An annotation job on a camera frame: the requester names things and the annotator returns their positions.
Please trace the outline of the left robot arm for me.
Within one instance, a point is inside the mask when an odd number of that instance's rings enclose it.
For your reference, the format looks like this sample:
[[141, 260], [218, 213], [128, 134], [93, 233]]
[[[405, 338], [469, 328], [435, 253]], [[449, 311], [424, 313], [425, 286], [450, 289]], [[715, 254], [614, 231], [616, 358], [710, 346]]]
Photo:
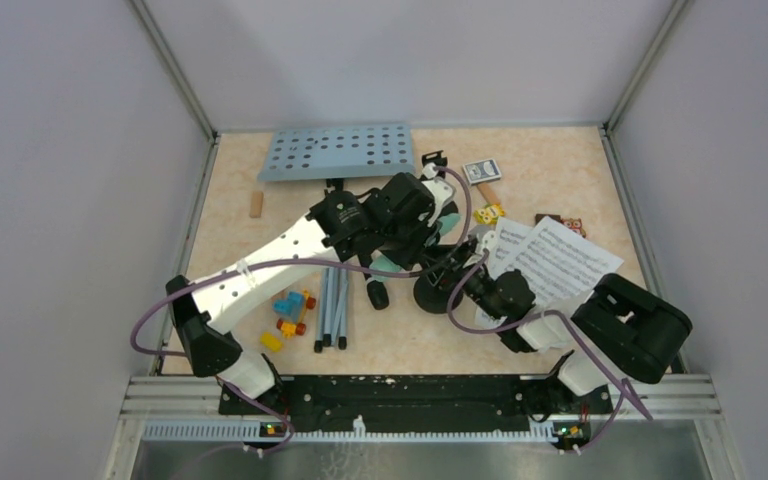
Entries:
[[235, 339], [252, 310], [322, 267], [352, 259], [384, 278], [416, 276], [421, 255], [442, 234], [454, 210], [454, 187], [429, 172], [399, 173], [361, 195], [330, 191], [277, 238], [212, 276], [169, 282], [174, 328], [194, 376], [217, 377], [242, 391], [257, 413], [279, 404], [268, 359]]

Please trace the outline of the mint microphone stand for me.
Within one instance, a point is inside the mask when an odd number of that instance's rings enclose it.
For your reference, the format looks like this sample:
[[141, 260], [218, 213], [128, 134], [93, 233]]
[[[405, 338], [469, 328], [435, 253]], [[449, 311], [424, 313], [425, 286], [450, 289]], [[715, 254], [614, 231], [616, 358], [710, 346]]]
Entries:
[[457, 308], [463, 300], [464, 292], [455, 290], [458, 281], [458, 277], [451, 273], [418, 278], [413, 285], [414, 301], [426, 313], [446, 314], [452, 293], [455, 293], [452, 308]]

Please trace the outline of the blue music stand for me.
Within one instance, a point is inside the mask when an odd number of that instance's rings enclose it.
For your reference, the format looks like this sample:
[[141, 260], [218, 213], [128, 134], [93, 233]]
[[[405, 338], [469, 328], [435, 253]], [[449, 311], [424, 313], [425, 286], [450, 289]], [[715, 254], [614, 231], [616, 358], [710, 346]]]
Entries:
[[411, 129], [404, 123], [305, 127], [273, 134], [260, 183], [317, 185], [322, 196], [344, 191], [351, 179], [412, 173]]

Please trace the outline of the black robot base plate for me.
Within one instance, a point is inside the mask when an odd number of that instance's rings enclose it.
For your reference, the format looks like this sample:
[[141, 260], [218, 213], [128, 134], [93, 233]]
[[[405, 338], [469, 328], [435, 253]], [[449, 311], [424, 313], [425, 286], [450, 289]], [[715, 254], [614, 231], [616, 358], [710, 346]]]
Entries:
[[[521, 375], [298, 375], [248, 402], [221, 386], [223, 416], [265, 415], [259, 437], [305, 434], [526, 433], [548, 427], [557, 446], [582, 444], [589, 420], [614, 404], [607, 388], [577, 396], [556, 378]], [[549, 427], [552, 420], [559, 426]]]

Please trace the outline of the black microphone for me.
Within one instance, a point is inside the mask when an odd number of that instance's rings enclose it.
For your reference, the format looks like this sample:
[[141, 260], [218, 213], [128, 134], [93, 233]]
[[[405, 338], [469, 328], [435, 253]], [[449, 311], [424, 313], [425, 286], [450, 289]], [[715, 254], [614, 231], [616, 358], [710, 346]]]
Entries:
[[384, 310], [389, 306], [389, 294], [385, 284], [370, 275], [365, 276], [367, 297], [375, 310]]

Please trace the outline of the sheet music page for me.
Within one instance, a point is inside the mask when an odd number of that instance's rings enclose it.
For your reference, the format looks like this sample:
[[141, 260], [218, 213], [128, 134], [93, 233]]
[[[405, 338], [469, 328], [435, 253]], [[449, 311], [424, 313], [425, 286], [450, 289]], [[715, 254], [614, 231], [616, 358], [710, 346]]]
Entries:
[[492, 279], [497, 279], [502, 273], [518, 270], [526, 279], [529, 289], [534, 290], [531, 271], [517, 260], [524, 249], [522, 244], [526, 242], [531, 231], [532, 227], [507, 217], [497, 221], [495, 225], [497, 243], [487, 262], [488, 273]]
[[622, 264], [619, 256], [564, 224], [543, 218], [501, 261], [500, 268], [520, 272], [536, 296], [535, 303], [547, 306], [591, 291]]

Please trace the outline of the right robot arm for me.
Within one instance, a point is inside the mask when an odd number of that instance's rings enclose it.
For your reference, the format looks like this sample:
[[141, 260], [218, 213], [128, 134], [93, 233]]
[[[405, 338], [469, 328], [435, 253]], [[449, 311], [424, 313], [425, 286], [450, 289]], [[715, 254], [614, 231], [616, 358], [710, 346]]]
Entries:
[[589, 245], [530, 241], [498, 274], [485, 260], [476, 241], [431, 247], [421, 264], [436, 270], [416, 282], [415, 300], [516, 353], [570, 350], [546, 385], [560, 412], [624, 378], [660, 382], [693, 329], [684, 312], [613, 272], [615, 257]]

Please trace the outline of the mint green microphone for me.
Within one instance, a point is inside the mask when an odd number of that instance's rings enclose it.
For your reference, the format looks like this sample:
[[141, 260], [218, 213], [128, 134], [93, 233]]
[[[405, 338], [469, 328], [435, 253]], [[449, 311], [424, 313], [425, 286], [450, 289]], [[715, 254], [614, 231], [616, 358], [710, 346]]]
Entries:
[[[443, 225], [442, 229], [440, 230], [440, 234], [441, 234], [440, 240], [436, 244], [442, 244], [441, 243], [442, 237], [448, 234], [450, 231], [452, 231], [454, 227], [461, 220], [461, 215], [458, 211], [458, 207], [454, 203], [447, 205], [442, 210], [441, 215], [436, 220], [441, 220]], [[393, 261], [390, 260], [390, 245], [391, 245], [391, 242], [395, 240], [397, 237], [404, 235], [406, 232], [409, 232], [414, 228], [421, 226], [422, 224], [427, 224], [427, 223], [425, 221], [420, 221], [417, 226], [404, 227], [404, 228], [398, 229], [396, 231], [397, 235], [388, 237], [385, 240], [384, 245], [378, 249], [377, 253], [374, 254], [371, 257], [371, 259], [364, 264], [364, 266], [372, 270], [383, 271], [388, 273], [400, 273], [402, 271], [410, 272], [417, 265], [420, 266], [420, 260], [411, 269], [402, 269], [400, 266], [396, 265]]]

